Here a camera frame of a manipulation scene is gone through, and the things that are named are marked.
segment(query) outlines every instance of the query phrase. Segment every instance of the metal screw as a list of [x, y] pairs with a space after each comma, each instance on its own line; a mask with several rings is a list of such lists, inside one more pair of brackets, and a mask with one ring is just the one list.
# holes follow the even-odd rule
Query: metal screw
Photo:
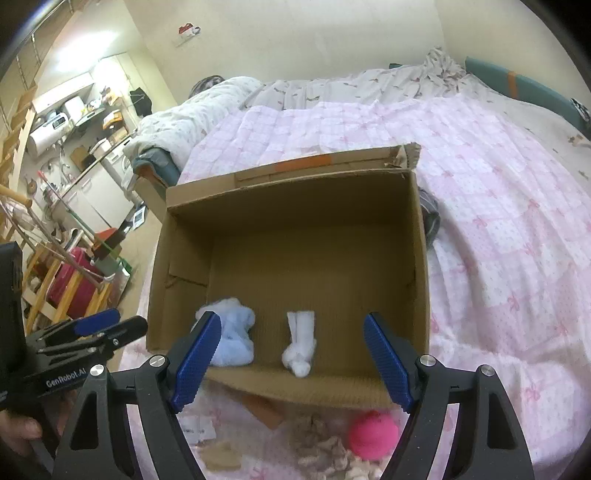
[[152, 367], [161, 367], [164, 365], [166, 359], [162, 355], [155, 355], [150, 359], [150, 365]]
[[432, 367], [437, 363], [437, 360], [432, 355], [421, 355], [420, 362], [425, 367]]
[[492, 368], [490, 365], [482, 365], [480, 371], [484, 373], [487, 377], [494, 377], [496, 374], [495, 369]]
[[101, 364], [98, 364], [90, 369], [90, 374], [93, 377], [98, 377], [104, 371], [105, 371], [105, 367]]

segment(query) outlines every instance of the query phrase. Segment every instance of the cardboard piece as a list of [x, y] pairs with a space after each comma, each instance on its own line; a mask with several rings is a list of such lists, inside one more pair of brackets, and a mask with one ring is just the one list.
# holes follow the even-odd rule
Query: cardboard piece
[[83, 172], [84, 168], [84, 159], [88, 156], [88, 149], [86, 147], [76, 147], [72, 153], [70, 154], [70, 160], [74, 162], [74, 165], [78, 167], [78, 170]]
[[240, 470], [242, 466], [242, 455], [228, 441], [207, 445], [199, 450], [199, 455], [210, 472]]
[[[415, 175], [395, 168], [399, 159], [400, 147], [348, 151], [168, 189], [148, 349], [167, 351], [200, 306], [236, 297], [256, 315], [255, 360], [210, 367], [208, 378], [276, 400], [390, 406], [363, 341], [365, 316], [378, 311], [418, 352], [428, 347], [423, 221]], [[285, 313], [297, 310], [316, 315], [306, 378], [281, 363]]]
[[276, 430], [285, 420], [283, 414], [266, 398], [248, 393], [239, 393], [235, 397], [258, 421], [270, 430]]

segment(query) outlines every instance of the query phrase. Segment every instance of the white cabinet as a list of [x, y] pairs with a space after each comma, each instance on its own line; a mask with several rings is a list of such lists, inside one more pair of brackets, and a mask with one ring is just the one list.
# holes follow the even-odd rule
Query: white cabinet
[[[109, 228], [107, 222], [97, 213], [92, 204], [81, 192], [72, 193], [69, 200], [67, 200], [67, 204], [94, 233], [102, 232]], [[66, 222], [64, 226], [67, 228], [78, 227], [76, 222]]]
[[[95, 233], [111, 227], [119, 228], [134, 208], [133, 202], [125, 198], [121, 188], [100, 163], [96, 163], [70, 188], [64, 195], [64, 201]], [[77, 227], [61, 202], [56, 205], [53, 217], [66, 228]]]
[[100, 164], [95, 165], [82, 180], [80, 191], [111, 227], [119, 228], [134, 207]]

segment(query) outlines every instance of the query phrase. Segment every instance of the blanket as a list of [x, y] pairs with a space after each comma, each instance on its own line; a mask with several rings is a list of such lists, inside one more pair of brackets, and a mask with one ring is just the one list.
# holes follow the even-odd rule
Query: blanket
[[174, 164], [182, 171], [191, 149], [261, 85], [252, 77], [234, 77], [182, 105], [147, 116], [139, 123], [137, 135], [123, 153], [133, 160], [151, 147], [160, 147], [170, 152]]

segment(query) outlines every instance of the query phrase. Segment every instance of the white appliance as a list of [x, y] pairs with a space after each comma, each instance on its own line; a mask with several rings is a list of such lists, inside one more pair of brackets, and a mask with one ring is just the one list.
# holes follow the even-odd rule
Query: white appliance
[[70, 117], [74, 125], [84, 116], [84, 109], [85, 105], [80, 97], [74, 97], [72, 100], [68, 100], [63, 106], [64, 113]]
[[30, 133], [27, 140], [29, 154], [33, 158], [38, 157], [70, 130], [72, 130], [72, 124], [68, 116], [65, 113], [58, 113]]
[[111, 143], [104, 138], [100, 140], [94, 147], [90, 149], [90, 155], [94, 155], [95, 158], [103, 158], [105, 154], [111, 149]]

